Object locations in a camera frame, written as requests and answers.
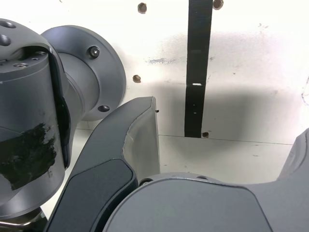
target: black tape strip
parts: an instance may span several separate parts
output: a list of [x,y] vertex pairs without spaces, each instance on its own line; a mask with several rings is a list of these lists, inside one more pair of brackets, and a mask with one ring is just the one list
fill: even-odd
[[187,86],[185,93],[185,137],[201,137],[212,0],[189,0]]

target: dark gray panel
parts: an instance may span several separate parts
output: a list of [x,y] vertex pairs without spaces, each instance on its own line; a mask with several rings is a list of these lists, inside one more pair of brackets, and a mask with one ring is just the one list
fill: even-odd
[[150,182],[114,211],[104,232],[270,232],[244,188],[189,179]]
[[133,179],[119,159],[86,170],[68,182],[48,232],[88,232],[108,201]]

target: hole in wall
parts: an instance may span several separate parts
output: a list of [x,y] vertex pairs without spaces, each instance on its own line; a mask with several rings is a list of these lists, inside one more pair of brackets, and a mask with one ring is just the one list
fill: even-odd
[[133,81],[134,81],[135,83],[140,83],[140,82],[141,82],[141,77],[138,76],[138,75],[134,75],[134,76],[133,76]]
[[147,5],[143,2],[141,2],[140,4],[138,4],[137,10],[138,10],[139,13],[144,14],[147,11]]
[[212,7],[215,10],[220,10],[223,6],[223,3],[224,3],[223,0],[213,0]]
[[202,133],[202,137],[208,139],[209,138],[209,133],[208,132]]

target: metal base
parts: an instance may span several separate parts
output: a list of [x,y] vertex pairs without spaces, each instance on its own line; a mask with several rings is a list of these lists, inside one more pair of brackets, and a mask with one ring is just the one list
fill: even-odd
[[103,119],[120,104],[126,90],[126,74],[115,50],[101,36],[78,26],[61,26],[42,34],[58,53],[66,53],[86,63],[95,74],[99,96],[83,120]]

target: scuff mark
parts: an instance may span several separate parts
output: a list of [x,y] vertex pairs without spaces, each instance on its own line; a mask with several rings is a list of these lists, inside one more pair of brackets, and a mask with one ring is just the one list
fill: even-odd
[[176,84],[176,85],[185,85],[185,83],[172,82],[171,79],[166,79],[164,82],[166,82],[166,83],[172,83],[172,84]]
[[166,58],[161,58],[161,59],[151,59],[147,60],[146,62],[148,64],[170,64],[175,62],[176,59],[166,59]]
[[307,97],[307,96],[308,96],[308,94],[307,94],[307,95],[304,95],[304,93],[301,94],[301,98],[302,98],[304,104],[305,104],[306,106],[309,106],[309,104],[308,104],[308,103],[306,102],[306,100],[305,100],[305,97]]

